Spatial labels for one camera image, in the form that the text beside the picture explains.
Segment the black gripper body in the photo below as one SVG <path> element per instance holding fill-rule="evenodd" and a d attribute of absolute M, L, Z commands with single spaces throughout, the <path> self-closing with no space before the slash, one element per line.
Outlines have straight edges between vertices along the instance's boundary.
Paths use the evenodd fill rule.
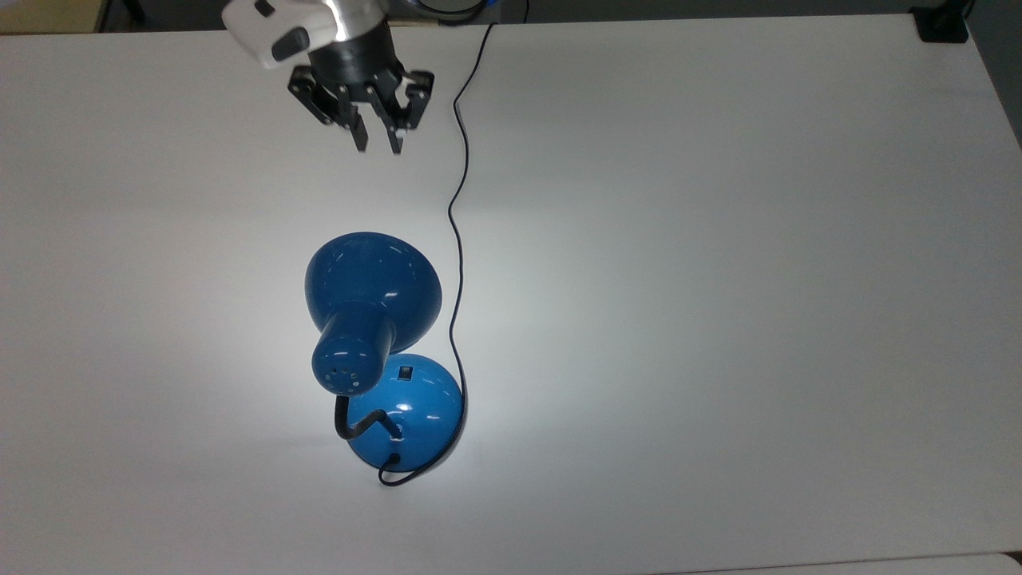
<path fill-rule="evenodd" d="M 314 79 L 329 94 L 349 88 L 351 99 L 361 101 L 371 86 L 381 101 L 397 101 L 397 88 L 404 66 L 394 52 L 390 26 L 380 22 L 364 35 L 343 42 L 332 42 L 309 53 Z"/>

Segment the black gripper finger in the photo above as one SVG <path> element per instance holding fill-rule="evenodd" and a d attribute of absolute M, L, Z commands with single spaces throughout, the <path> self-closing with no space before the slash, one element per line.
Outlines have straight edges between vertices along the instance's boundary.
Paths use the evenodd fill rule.
<path fill-rule="evenodd" d="M 351 103 L 347 95 L 336 96 L 322 87 L 314 77 L 310 65 L 297 65 L 289 77 L 288 90 L 311 115 L 325 126 L 339 126 L 353 138 L 355 149 L 366 152 L 368 134 L 358 112 L 357 105 Z"/>
<path fill-rule="evenodd" d="M 374 110 L 386 127 L 393 154 L 401 154 L 406 132 L 418 128 L 434 81 L 429 70 L 383 70 L 374 77 Z"/>

